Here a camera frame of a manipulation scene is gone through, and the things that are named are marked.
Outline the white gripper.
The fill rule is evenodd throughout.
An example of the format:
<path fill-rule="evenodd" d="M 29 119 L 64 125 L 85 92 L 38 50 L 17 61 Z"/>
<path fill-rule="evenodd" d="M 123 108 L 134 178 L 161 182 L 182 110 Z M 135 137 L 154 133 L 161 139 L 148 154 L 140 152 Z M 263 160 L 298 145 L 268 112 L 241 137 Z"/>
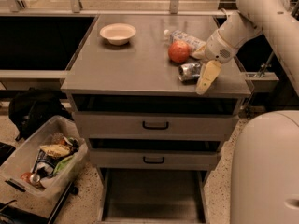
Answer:
<path fill-rule="evenodd" d="M 207 40 L 206 45 L 201 46 L 191 53 L 194 59 L 211 60 L 204 64 L 200 77 L 196 84 L 196 93 L 203 95 L 209 89 L 221 72 L 221 63 L 228 63 L 237 54 L 238 49 L 226 42 L 216 30 Z"/>

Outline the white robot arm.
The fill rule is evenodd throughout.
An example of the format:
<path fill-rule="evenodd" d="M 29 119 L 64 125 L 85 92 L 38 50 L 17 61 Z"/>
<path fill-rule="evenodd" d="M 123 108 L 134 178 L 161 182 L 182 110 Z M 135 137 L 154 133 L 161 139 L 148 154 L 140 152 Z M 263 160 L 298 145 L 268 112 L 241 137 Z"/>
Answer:
<path fill-rule="evenodd" d="M 207 64 L 196 92 L 204 94 L 227 62 L 220 51 L 237 50 L 262 32 L 292 86 L 299 83 L 299 22 L 288 0 L 236 0 L 237 11 L 208 39 Z M 299 224 L 299 111 L 262 114 L 235 144 L 230 224 Z"/>

